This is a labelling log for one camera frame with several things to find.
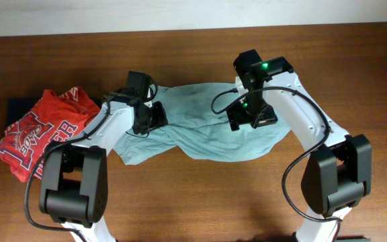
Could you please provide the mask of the light blue t-shirt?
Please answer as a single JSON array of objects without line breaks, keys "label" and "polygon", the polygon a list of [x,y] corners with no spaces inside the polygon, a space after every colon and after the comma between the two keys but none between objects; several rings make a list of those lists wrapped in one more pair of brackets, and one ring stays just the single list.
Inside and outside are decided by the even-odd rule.
[{"label": "light blue t-shirt", "polygon": [[114,146],[127,165],[138,165],[173,147],[192,159],[239,162],[266,155],[290,131],[283,121],[252,128],[230,128],[225,113],[216,115],[236,99],[232,83],[200,83],[177,87],[160,86],[156,100],[161,102],[168,124],[150,132],[146,138],[125,134]]}]

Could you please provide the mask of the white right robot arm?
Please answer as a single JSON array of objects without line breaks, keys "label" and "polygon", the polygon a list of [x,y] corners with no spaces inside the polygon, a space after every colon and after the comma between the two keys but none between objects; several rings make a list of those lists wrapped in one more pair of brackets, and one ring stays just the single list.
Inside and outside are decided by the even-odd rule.
[{"label": "white right robot arm", "polygon": [[232,130],[284,120],[304,149],[293,164],[308,159],[301,190],[308,205],[295,241],[336,241],[343,218],[369,195],[372,146],[362,134],[351,136],[328,117],[282,56],[261,60],[255,50],[233,62],[239,97],[226,107]]}]

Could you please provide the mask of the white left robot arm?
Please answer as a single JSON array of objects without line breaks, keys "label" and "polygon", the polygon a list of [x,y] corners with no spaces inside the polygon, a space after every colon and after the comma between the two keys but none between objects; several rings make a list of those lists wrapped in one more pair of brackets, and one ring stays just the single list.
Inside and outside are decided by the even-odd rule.
[{"label": "white left robot arm", "polygon": [[167,125],[161,102],[110,95],[96,117],[44,155],[39,209],[76,241],[114,241],[103,214],[108,203],[107,157],[128,131],[148,134]]}]

